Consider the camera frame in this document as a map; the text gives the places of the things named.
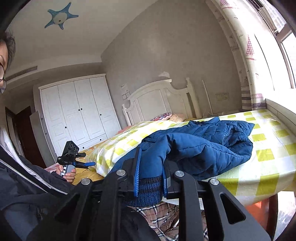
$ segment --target wardrobe door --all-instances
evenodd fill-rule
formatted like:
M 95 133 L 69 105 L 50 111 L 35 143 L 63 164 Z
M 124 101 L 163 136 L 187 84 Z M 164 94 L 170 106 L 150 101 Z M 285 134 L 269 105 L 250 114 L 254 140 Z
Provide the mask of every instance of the wardrobe door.
M 68 129 L 65 128 L 59 91 L 57 86 L 41 90 L 43 113 L 49 136 L 57 156 L 61 156 L 67 141 L 71 140 Z
M 121 130 L 115 114 L 105 77 L 90 78 L 94 99 L 108 138 Z
M 105 134 L 89 79 L 74 81 L 74 85 L 89 138 L 92 140 Z
M 78 104 L 74 82 L 58 85 L 62 110 L 72 141 L 80 145 L 90 140 Z

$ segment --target blue puffer jacket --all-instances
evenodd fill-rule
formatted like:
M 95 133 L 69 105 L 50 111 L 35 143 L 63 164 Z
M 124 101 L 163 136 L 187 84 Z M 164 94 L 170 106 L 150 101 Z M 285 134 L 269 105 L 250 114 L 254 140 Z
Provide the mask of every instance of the blue puffer jacket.
M 177 162 L 180 170 L 197 180 L 217 176 L 248 161 L 253 144 L 249 140 L 254 124 L 245 121 L 190 121 L 186 126 L 156 131 L 143 139 L 138 197 L 130 205 L 143 207 L 160 202 L 165 159 Z M 135 156 L 135 149 L 122 157 L 112 171 Z

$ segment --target black strap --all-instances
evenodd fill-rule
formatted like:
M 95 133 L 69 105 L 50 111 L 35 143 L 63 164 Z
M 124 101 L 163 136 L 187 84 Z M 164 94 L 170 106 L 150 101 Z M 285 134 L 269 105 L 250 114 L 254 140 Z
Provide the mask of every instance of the black strap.
M 23 196 L 17 196 L 14 198 L 10 198 L 7 200 L 1 200 L 1 206 L 0 210 L 4 210 L 10 205 L 16 204 L 16 203 L 28 203 L 28 204 L 35 204 L 39 206 L 40 208 L 51 208 L 53 205 L 55 205 L 59 199 L 50 193 L 43 193 L 43 194 L 29 194 L 29 195 L 23 195 Z

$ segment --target power outlet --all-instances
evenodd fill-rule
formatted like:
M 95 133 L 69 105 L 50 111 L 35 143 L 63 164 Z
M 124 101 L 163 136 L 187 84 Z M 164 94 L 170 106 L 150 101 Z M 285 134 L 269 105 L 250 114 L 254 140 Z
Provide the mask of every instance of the power outlet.
M 227 99 L 229 99 L 228 93 L 227 92 L 225 92 L 225 93 L 217 93 L 216 94 L 216 99 L 217 100 L 227 100 Z

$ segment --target white bed frame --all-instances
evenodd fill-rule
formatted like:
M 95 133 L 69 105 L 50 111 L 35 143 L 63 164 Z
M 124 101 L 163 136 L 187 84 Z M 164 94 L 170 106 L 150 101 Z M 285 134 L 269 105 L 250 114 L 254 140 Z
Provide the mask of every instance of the white bed frame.
M 147 84 L 133 92 L 128 100 L 130 107 L 124 104 L 123 113 L 129 126 L 141 121 L 150 121 L 154 117 L 166 112 L 183 114 L 185 119 L 202 118 L 200 107 L 194 88 L 186 78 L 187 88 L 176 90 L 172 87 L 172 80 L 160 80 Z

